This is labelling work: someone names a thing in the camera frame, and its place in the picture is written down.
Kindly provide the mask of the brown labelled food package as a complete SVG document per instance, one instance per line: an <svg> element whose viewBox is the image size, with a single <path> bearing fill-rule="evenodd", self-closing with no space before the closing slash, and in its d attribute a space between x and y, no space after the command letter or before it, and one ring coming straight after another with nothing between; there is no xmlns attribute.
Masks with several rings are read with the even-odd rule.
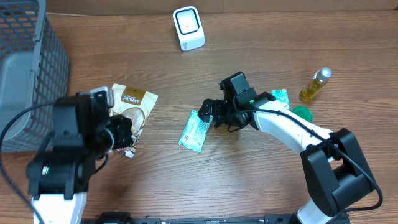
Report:
<svg viewBox="0 0 398 224"><path fill-rule="evenodd" d="M144 130L144 125L150 112L153 110L158 95L149 91L120 85L115 83L112 86L114 92L114 106L110 109L110 115L121 114L132 121L132 140L131 146L118 148L128 158L133 158L139 142L139 137Z"/></svg>

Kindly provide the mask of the white green snack package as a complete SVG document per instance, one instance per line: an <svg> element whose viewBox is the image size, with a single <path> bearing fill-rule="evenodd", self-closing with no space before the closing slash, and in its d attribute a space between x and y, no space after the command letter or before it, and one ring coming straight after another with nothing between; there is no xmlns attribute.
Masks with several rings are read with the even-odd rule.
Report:
<svg viewBox="0 0 398 224"><path fill-rule="evenodd" d="M184 145L187 149L191 149L197 153L201 153L212 121L212 115L210 115L210 120L207 123L198 117L198 111L192 110L178 144Z"/></svg>

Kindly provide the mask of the teal tissue pack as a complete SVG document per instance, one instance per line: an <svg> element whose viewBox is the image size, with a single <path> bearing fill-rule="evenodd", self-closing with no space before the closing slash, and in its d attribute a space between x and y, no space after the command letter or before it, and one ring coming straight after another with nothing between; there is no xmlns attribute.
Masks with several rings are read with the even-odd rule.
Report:
<svg viewBox="0 0 398 224"><path fill-rule="evenodd" d="M286 89L272 90L271 95L274 96L278 101L280 101L283 104L284 108L290 110L289 95Z"/></svg>

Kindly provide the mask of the green lid white jar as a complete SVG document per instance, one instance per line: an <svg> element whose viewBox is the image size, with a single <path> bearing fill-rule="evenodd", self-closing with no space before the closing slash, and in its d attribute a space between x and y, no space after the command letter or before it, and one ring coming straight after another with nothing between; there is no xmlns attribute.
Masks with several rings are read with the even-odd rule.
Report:
<svg viewBox="0 0 398 224"><path fill-rule="evenodd" d="M312 112L305 106L296 106L292 112L310 123L313 121Z"/></svg>

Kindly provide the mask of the yellow oil bottle silver cap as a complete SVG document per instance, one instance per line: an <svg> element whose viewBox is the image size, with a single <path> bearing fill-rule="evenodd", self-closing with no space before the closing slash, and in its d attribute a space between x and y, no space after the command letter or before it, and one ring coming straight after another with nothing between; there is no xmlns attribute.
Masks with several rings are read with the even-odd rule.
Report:
<svg viewBox="0 0 398 224"><path fill-rule="evenodd" d="M316 71L308 85L300 92L299 98L306 103L313 101L315 95L327 84L331 76L332 70L328 67Z"/></svg>

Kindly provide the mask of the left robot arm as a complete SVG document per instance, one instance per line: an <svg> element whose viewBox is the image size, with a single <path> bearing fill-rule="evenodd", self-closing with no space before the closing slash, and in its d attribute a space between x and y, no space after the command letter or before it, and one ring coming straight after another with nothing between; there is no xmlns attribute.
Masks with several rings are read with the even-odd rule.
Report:
<svg viewBox="0 0 398 224"><path fill-rule="evenodd" d="M80 223L96 161L111 150L132 145L132 121L111 116L108 88L59 98L53 128L28 164L28 193L35 223Z"/></svg>

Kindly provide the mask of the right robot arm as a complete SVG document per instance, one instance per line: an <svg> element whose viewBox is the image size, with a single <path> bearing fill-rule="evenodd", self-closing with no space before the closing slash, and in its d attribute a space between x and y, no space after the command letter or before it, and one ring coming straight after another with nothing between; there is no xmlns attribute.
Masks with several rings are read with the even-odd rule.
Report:
<svg viewBox="0 0 398 224"><path fill-rule="evenodd" d="M333 132L293 112L270 93L257 94L242 72L220 82L222 100L206 99L198 117L214 127L238 131L250 125L270 134L297 153L310 200L285 223L349 223L349 212L373 191L379 191L355 135L343 128Z"/></svg>

